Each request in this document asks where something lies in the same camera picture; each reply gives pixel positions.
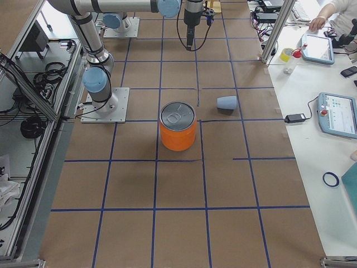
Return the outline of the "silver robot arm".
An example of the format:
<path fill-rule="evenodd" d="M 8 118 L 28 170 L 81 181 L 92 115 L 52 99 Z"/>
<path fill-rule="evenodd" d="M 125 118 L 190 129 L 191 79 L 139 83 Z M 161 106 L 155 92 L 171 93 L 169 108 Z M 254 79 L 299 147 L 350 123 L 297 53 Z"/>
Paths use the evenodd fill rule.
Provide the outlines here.
<path fill-rule="evenodd" d="M 82 81 L 91 97 L 92 110 L 82 114 L 85 120 L 112 121 L 119 114 L 119 122 L 126 118 L 128 99 L 118 93 L 128 93 L 111 85 L 114 59 L 104 47 L 92 14 L 103 16 L 106 26 L 119 29 L 128 12 L 160 13 L 172 18 L 180 13 L 181 1 L 50 1 L 53 8 L 69 16 L 70 22 L 86 52 L 89 69 L 85 70 Z"/>
<path fill-rule="evenodd" d="M 184 23 L 187 29 L 194 29 L 200 24 L 201 17 L 206 17 L 207 25 L 210 26 L 214 20 L 215 12 L 212 8 L 204 7 L 201 13 L 194 15 L 185 9 Z M 103 25 L 111 28 L 114 32 L 126 34 L 134 27 L 138 27 L 139 17 L 128 17 L 126 13 L 105 13 L 102 18 Z"/>

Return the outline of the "person's hand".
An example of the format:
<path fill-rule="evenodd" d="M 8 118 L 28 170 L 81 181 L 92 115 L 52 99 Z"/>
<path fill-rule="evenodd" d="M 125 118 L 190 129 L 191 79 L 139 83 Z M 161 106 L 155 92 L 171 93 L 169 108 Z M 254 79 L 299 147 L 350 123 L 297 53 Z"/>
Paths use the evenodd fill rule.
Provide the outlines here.
<path fill-rule="evenodd" d="M 318 31 L 324 27 L 326 23 L 326 18 L 323 16 L 319 16 L 314 18 L 309 25 L 309 30 L 310 31 Z"/>

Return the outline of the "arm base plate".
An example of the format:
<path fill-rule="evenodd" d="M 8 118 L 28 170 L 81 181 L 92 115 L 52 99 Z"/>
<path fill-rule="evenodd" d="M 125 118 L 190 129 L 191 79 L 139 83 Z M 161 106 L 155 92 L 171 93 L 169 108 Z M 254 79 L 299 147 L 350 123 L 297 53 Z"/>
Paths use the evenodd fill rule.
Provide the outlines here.
<path fill-rule="evenodd" d="M 112 96 L 104 107 L 93 102 L 84 107 L 81 123 L 124 123 L 126 121 L 129 101 L 129 88 L 112 88 Z"/>
<path fill-rule="evenodd" d="M 104 31 L 105 39 L 130 39 L 137 38 L 139 29 L 139 17 L 120 17 L 103 18 L 103 24 L 107 28 Z"/>

